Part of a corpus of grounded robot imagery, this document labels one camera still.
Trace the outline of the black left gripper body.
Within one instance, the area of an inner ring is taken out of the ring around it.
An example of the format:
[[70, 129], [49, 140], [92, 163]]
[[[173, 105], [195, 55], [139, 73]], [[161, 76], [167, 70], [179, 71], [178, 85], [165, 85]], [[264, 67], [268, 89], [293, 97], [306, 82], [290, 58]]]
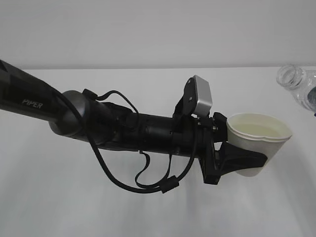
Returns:
[[177, 181], [189, 172], [195, 158], [200, 164], [203, 182], [217, 185], [220, 171], [215, 162], [215, 148], [211, 118], [194, 118], [192, 115], [174, 112], [172, 115], [171, 149], [173, 155], [188, 156], [189, 161]]

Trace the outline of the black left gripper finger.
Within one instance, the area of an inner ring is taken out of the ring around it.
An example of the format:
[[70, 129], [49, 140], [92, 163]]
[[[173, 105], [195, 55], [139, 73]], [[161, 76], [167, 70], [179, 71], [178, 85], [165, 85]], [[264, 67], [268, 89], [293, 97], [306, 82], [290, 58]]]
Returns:
[[263, 153], [245, 150], [228, 142], [223, 142], [220, 149], [215, 151], [215, 163], [221, 176], [239, 170], [261, 168], [267, 160], [268, 157]]
[[227, 117], [219, 112], [213, 114], [213, 141], [217, 142], [227, 142], [228, 132], [227, 132]]

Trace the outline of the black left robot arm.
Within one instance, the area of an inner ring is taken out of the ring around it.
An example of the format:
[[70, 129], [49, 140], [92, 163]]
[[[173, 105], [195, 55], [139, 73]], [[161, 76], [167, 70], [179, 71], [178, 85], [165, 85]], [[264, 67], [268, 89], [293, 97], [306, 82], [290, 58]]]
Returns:
[[0, 63], [0, 107], [49, 122], [61, 136], [111, 151], [150, 152], [198, 158], [203, 181], [218, 184], [230, 172], [264, 166], [267, 156], [228, 143], [227, 119], [210, 115], [209, 83], [188, 79], [172, 117], [141, 114], [85, 89], [60, 93], [46, 82], [5, 62]]

